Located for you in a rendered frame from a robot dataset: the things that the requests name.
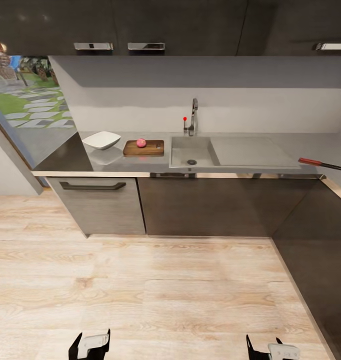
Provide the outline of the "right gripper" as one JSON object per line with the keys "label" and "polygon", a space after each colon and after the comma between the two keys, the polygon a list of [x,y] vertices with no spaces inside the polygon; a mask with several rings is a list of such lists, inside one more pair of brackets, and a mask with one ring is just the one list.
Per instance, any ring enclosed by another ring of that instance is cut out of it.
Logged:
{"label": "right gripper", "polygon": [[[268,357],[268,353],[253,350],[253,347],[251,345],[248,335],[246,335],[246,341],[247,341],[249,360],[270,360],[270,358]],[[277,337],[276,337],[276,341],[277,341],[277,344],[283,345],[283,343]]]}

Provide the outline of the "vidalia onion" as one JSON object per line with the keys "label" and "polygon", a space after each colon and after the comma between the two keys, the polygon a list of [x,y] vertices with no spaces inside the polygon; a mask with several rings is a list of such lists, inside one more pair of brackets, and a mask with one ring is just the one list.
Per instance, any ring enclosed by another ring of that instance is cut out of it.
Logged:
{"label": "vidalia onion", "polygon": [[143,138],[139,138],[139,139],[134,139],[133,141],[137,141],[136,142],[136,145],[138,146],[138,147],[145,147],[146,146],[146,144],[147,144],[147,140],[146,139],[143,139]]}

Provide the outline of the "cutting board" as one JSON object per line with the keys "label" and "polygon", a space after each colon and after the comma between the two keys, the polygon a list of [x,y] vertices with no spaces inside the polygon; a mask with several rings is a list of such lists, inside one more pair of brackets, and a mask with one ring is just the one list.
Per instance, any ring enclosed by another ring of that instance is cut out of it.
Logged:
{"label": "cutting board", "polygon": [[137,141],[127,140],[123,149],[124,155],[163,155],[164,140],[147,139],[144,147],[139,147]]}

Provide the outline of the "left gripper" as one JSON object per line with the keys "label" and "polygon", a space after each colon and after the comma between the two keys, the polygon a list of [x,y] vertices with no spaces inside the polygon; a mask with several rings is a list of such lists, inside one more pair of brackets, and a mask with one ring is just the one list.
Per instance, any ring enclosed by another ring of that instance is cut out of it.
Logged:
{"label": "left gripper", "polygon": [[[104,360],[105,358],[104,355],[109,351],[109,346],[110,346],[110,334],[111,334],[110,328],[108,329],[107,334],[109,334],[107,343],[100,347],[91,348],[88,353],[88,356],[82,358],[81,360]],[[68,360],[79,360],[78,351],[79,351],[79,343],[81,341],[82,335],[83,333],[80,333],[76,338],[76,340],[74,341],[74,343],[72,344],[72,346],[69,348]]]}

